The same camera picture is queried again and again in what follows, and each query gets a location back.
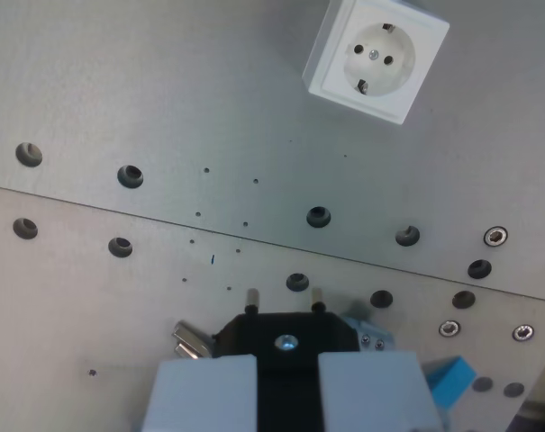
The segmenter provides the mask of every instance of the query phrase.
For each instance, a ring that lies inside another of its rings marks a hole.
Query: white power socket
[[[306,64],[308,91],[402,124],[450,25],[396,0],[331,0]]]

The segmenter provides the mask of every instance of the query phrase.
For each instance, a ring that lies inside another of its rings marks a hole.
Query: brushed metal surface
[[[325,0],[0,0],[0,186],[545,299],[545,0],[418,4],[450,31],[399,127],[306,93]]]
[[[13,233],[22,216],[36,238]],[[117,236],[130,256],[108,251]],[[286,288],[296,272],[310,279],[304,292]],[[505,430],[545,365],[545,301],[469,287],[476,303],[457,310],[460,283],[0,190],[0,431],[131,430],[158,363],[176,358],[175,323],[213,334],[254,287],[262,312],[308,311],[322,288],[330,311],[369,314],[423,362],[463,355],[495,386],[465,393],[455,431]],[[370,306],[377,290],[393,294],[388,309]],[[456,337],[439,335],[448,319]],[[512,338],[520,323],[536,331],[524,343]],[[510,382],[526,386],[522,397],[505,398]]]

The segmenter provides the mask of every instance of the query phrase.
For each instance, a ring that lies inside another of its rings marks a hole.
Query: countersunk hole
[[[286,286],[290,291],[294,291],[295,293],[304,291],[306,288],[308,288],[309,284],[310,282],[308,281],[308,277],[302,273],[291,274],[286,279]]]
[[[376,291],[370,297],[370,304],[375,308],[384,309],[392,304],[393,296],[389,291]]]
[[[511,382],[504,387],[504,396],[507,398],[517,398],[524,393],[524,385],[519,382]]]
[[[126,258],[132,253],[132,244],[125,238],[116,237],[108,243],[108,250],[117,258]]]
[[[420,230],[410,225],[406,229],[397,231],[395,240],[396,243],[398,243],[400,246],[404,246],[405,248],[413,246],[418,243],[418,240],[420,240]]]
[[[476,295],[470,291],[461,291],[452,297],[452,306],[456,309],[468,309],[477,300]]]
[[[118,181],[124,187],[135,189],[144,183],[144,175],[133,165],[124,165],[118,170]]]
[[[492,389],[493,381],[492,378],[488,378],[487,376],[481,376],[479,378],[476,378],[474,382],[472,383],[472,390],[475,392],[488,392],[490,389]]]
[[[31,142],[23,142],[16,147],[16,158],[30,168],[37,167],[42,161],[40,149]]]
[[[314,228],[324,228],[331,221],[332,216],[326,207],[313,207],[306,215],[308,225]]]
[[[473,279],[483,279],[492,272],[492,265],[485,259],[478,259],[468,266],[468,275]]]
[[[16,219],[12,228],[14,229],[16,236],[20,239],[31,240],[38,235],[38,227],[29,219]]]

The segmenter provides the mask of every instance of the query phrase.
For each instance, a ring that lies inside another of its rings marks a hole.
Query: bolt
[[[534,328],[528,324],[522,324],[513,331],[513,339],[517,342],[524,342],[534,336]]]

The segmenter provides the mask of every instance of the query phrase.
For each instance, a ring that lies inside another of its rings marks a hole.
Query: blue plastic part
[[[477,373],[462,357],[436,365],[439,366],[426,373],[426,382],[436,405],[449,410],[474,381]]]

